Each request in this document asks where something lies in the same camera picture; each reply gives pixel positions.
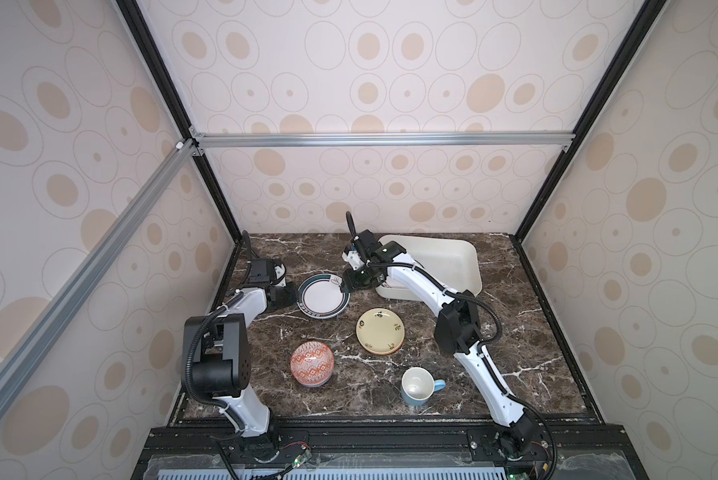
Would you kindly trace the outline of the green red stripe plate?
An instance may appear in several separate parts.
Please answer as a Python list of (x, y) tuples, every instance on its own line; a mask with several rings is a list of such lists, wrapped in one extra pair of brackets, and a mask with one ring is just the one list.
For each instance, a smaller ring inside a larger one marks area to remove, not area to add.
[(340, 276), (322, 273), (307, 278), (298, 288), (297, 305), (312, 319), (325, 320), (338, 316), (348, 306), (350, 294), (342, 289)]

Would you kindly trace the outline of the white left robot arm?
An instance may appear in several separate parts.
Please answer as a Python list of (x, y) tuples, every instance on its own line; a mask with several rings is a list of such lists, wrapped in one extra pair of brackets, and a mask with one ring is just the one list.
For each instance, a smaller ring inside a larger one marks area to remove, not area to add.
[(183, 330), (182, 384), (194, 401), (216, 408), (244, 438), (266, 435), (270, 409), (250, 386), (248, 327), (264, 313), (297, 301), (292, 283), (246, 287), (204, 316), (186, 320)]

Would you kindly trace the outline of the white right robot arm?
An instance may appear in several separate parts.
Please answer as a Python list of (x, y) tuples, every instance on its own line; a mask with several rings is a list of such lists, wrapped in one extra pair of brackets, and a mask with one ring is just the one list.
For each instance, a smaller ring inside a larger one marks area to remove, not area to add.
[(487, 346), (502, 335), (494, 310), (471, 292), (440, 282), (397, 242), (382, 244), (367, 230), (352, 235), (342, 258), (349, 264), (342, 274), (343, 291), (368, 290), (391, 279), (423, 301), (436, 316), (434, 339), (440, 350), (463, 366), (499, 427), (497, 445), (502, 455), (511, 460), (525, 455), (540, 418), (513, 394), (489, 354)]

